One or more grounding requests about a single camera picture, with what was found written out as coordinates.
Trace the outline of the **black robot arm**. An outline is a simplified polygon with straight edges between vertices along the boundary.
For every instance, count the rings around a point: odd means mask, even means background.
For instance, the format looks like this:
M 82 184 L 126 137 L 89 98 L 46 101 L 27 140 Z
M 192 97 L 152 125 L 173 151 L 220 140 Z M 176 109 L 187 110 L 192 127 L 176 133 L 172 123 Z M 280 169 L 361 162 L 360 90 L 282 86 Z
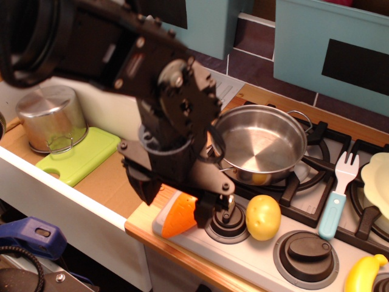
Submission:
M 134 97 L 139 139 L 118 150 L 138 196 L 150 204 L 162 184 L 195 196 L 200 228 L 232 205 L 221 157 L 205 151 L 212 137 L 225 152 L 213 125 L 222 107 L 215 82 L 174 32 L 130 1 L 2 1 L 1 75 L 16 88 L 56 76 Z

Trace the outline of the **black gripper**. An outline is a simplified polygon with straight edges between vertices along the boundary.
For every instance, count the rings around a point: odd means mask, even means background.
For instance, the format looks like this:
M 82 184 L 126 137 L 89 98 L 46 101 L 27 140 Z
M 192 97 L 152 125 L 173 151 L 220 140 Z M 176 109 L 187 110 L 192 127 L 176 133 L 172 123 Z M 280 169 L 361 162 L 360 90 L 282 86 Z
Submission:
M 171 125 L 160 133 L 141 125 L 138 139 L 122 140 L 117 149 L 128 181 L 144 203 L 149 206 L 154 201 L 162 184 L 187 192 L 198 198 L 194 219 L 199 229 L 205 229 L 216 212 L 227 208 L 235 185 L 219 170 L 219 159 L 205 151 L 209 134 L 225 148 L 214 126 L 203 122 L 200 128 L 184 128 L 182 135 Z

